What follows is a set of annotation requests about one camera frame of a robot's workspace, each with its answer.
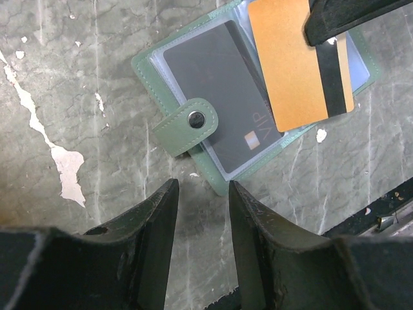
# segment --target gray marble tabletop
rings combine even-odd
[[[177,178],[165,309],[202,309],[235,288],[228,201],[191,176],[188,156],[157,144],[151,128],[162,115],[130,66],[224,3],[0,0],[0,224],[83,233]],[[362,30],[380,80],[356,96],[355,111],[321,122],[243,182],[315,233],[413,176],[413,6]]]

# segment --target white spot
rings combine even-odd
[[[327,131],[325,131],[324,129],[319,129],[317,131],[317,142],[318,143],[323,142],[326,137],[327,137]]]
[[[18,59],[23,59],[23,57],[25,56],[25,53],[24,53],[22,50],[16,50],[16,51],[15,51],[15,56],[16,56]]]
[[[60,173],[60,182],[62,185],[60,196],[64,199],[74,200],[82,207],[85,207],[86,200],[82,194],[80,185],[77,183],[77,172],[79,171],[80,166],[85,162],[83,155],[79,152],[67,151],[49,140],[45,132],[45,127],[40,123],[39,118],[37,118],[32,95],[20,87],[19,82],[17,82],[15,78],[15,72],[13,72],[1,51],[0,60],[5,63],[3,68],[7,80],[9,80],[16,89],[17,95],[20,98],[20,104],[30,111],[29,126],[40,132],[45,139],[45,143],[50,147],[52,158],[55,161],[57,171]]]
[[[105,111],[105,106],[103,105],[102,97],[97,92],[95,93],[95,97],[96,97],[96,100],[97,100],[97,106],[99,107],[99,110],[102,111],[102,113],[103,113]]]
[[[330,39],[327,40],[327,42],[329,42],[331,45],[334,45],[337,42],[337,38],[331,37]]]

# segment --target green leather wallet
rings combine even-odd
[[[292,130],[282,136],[282,134],[272,132],[272,129],[266,127],[271,121],[268,122],[266,119],[265,112],[263,112],[264,110],[256,112],[255,110],[248,110],[249,108],[244,105],[242,109],[235,108],[228,112],[230,115],[234,116],[234,119],[228,118],[228,113],[224,115],[223,108],[220,108],[220,110],[217,111],[217,106],[208,101],[209,98],[217,98],[211,94],[214,93],[214,91],[210,91],[210,88],[219,88],[219,85],[223,84],[220,83],[218,85],[217,83],[214,83],[214,80],[219,78],[225,80],[226,70],[223,67],[225,67],[227,62],[236,61],[235,54],[232,54],[231,57],[227,59],[223,59],[223,62],[218,64],[218,67],[223,68],[222,74],[219,74],[219,76],[217,76],[218,69],[215,69],[215,71],[211,70],[211,72],[209,71],[208,68],[213,62],[208,63],[206,58],[199,61],[205,62],[202,70],[194,68],[197,67],[197,65],[192,64],[191,61],[196,62],[196,60],[194,60],[195,58],[192,59],[191,56],[185,56],[185,58],[183,58],[185,61],[179,62],[179,59],[182,58],[181,54],[185,52],[185,48],[194,48],[194,44],[198,44],[198,47],[200,48],[197,53],[202,54],[201,52],[204,51],[203,48],[205,49],[208,47],[208,44],[212,44],[207,41],[208,36],[211,38],[216,36],[223,37],[223,35],[231,36],[234,40],[233,46],[238,48],[238,51],[242,54],[240,59],[243,59],[246,64],[244,71],[239,71],[238,75],[243,75],[243,72],[249,70],[248,72],[250,72],[252,79],[249,79],[249,82],[236,79],[236,83],[238,84],[235,84],[234,88],[231,88],[230,83],[228,82],[226,85],[228,93],[232,94],[232,101],[235,100],[234,98],[239,98],[239,101],[246,100],[245,97],[254,92],[258,98],[260,91],[262,91],[260,83],[263,83],[259,61],[257,60],[257,57],[251,57],[251,59],[246,58],[245,55],[251,54],[251,45],[248,44],[248,37],[244,34],[239,35],[236,33],[233,25],[233,19],[236,14],[233,14],[232,12],[245,3],[246,1],[235,0],[218,8],[182,28],[180,31],[172,34],[162,42],[154,45],[151,49],[135,56],[132,60],[134,71],[165,116],[165,119],[154,127],[156,138],[164,149],[173,157],[188,152],[196,162],[199,172],[206,178],[209,184],[211,184],[217,194],[221,196],[227,194],[229,179],[242,180],[251,175],[313,126],[310,125]],[[193,33],[201,29],[204,29],[203,31],[205,31],[203,32],[203,41],[197,43],[197,37]],[[195,40],[191,41],[193,44],[185,43],[186,46],[181,45],[181,49],[175,48],[174,50],[174,47],[177,46],[176,41],[181,40],[181,42],[189,42],[188,40],[193,37],[195,38]],[[359,34],[354,41],[358,48],[361,46],[361,49],[363,50],[360,54],[365,54],[363,57],[366,57],[367,60],[372,60],[367,52],[367,47]],[[229,50],[225,50],[225,47],[222,48],[223,50],[219,50],[221,54],[230,54]],[[171,85],[173,84],[179,84],[180,77],[175,75],[175,78],[169,78],[168,76],[170,76],[170,74],[168,75],[167,72],[163,72],[163,70],[159,68],[160,66],[157,66],[156,61],[154,61],[157,54],[162,55],[162,61],[165,63],[167,61],[175,61],[176,66],[184,67],[184,72],[193,70],[191,73],[191,80],[193,81],[191,82],[193,82],[193,85],[203,85],[201,88],[198,87],[199,89],[197,89],[197,92],[193,93],[201,94],[202,96],[194,96],[193,98],[191,96],[191,89],[177,90],[177,87],[172,87]],[[232,68],[242,67],[241,65],[234,65],[234,63],[232,63],[232,66]],[[371,74],[369,83],[372,83],[375,79],[376,76]],[[257,87],[254,91],[243,92],[244,88],[249,85],[248,83],[255,83]],[[265,94],[261,93],[261,95],[263,95],[263,97],[260,98],[264,98],[261,100],[262,105],[269,106]],[[241,132],[242,127],[240,127],[241,129],[236,127],[238,126],[238,123],[244,123],[246,131]],[[233,126],[236,127],[236,132],[241,133],[234,139],[231,139],[231,137],[224,139],[223,131],[230,131],[228,128]],[[250,130],[248,129],[248,126],[255,126],[255,129]],[[245,152],[251,152],[253,154],[249,157],[242,157],[241,154],[244,154]]]

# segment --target card holder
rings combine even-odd
[[[274,119],[269,118],[272,113],[266,98],[267,92],[254,46],[254,38],[248,28],[247,6],[249,2],[248,0],[235,0],[222,6],[154,45],[150,50],[135,56],[132,60],[132,67],[137,76],[165,115],[165,119],[154,128],[158,141],[171,156],[188,152],[196,162],[199,172],[221,196],[227,193],[229,180],[242,180],[251,175],[277,156],[287,145],[312,128],[310,125],[286,133],[279,133],[276,130]],[[208,82],[210,79],[208,74],[205,78],[206,91],[203,92],[202,88],[196,87],[203,78],[197,77],[194,73],[189,80],[198,80],[185,90],[183,87],[185,75],[177,74],[177,70],[172,72],[171,67],[174,67],[174,64],[177,68],[186,65],[183,60],[188,58],[181,57],[179,54],[186,48],[196,50],[197,46],[193,43],[194,40],[197,40],[197,36],[215,36],[217,34],[231,37],[234,42],[232,46],[227,46],[227,50],[222,50],[225,48],[222,44],[223,40],[219,46],[217,45],[214,52],[230,54],[228,59],[222,60],[218,67],[224,67],[226,61],[233,61],[236,64],[233,67],[244,67],[239,75],[248,76],[245,72],[249,72],[252,78],[247,78],[246,82],[237,76],[233,77],[231,81],[224,83],[228,88],[228,92],[225,94],[219,83]],[[201,43],[198,43],[200,46],[196,52],[208,47],[208,39],[203,38],[198,41]],[[239,60],[238,52],[234,52],[235,50],[242,55],[244,65]],[[201,62],[205,62],[205,66],[201,70],[203,72],[213,63],[212,59],[208,62],[208,57],[197,58],[193,55],[191,57],[194,58],[195,64],[200,62],[199,59]],[[212,73],[219,75],[212,77],[213,79],[225,80],[225,77],[222,77],[225,75],[225,70],[219,74],[219,68],[215,68]],[[249,91],[243,92],[246,85],[250,87]],[[211,95],[215,91],[220,91],[221,97]],[[255,100],[254,104],[247,105],[244,97],[251,92],[256,94],[254,98],[259,98],[260,104],[257,104],[257,100]],[[229,96],[228,94],[232,94],[230,101],[234,102],[234,106],[225,112],[226,106],[222,105],[221,102],[225,101],[223,98]],[[250,107],[258,105],[260,105],[259,112],[248,110]],[[266,126],[270,123],[274,124],[271,128],[275,131],[271,132],[272,140],[265,144],[264,137],[268,139],[270,135],[268,133],[269,127]],[[251,154],[234,159],[234,155],[241,154],[241,151],[251,152]]]

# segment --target metal snap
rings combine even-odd
[[[193,111],[188,115],[188,123],[194,129],[200,129],[205,125],[205,115],[200,111]]]

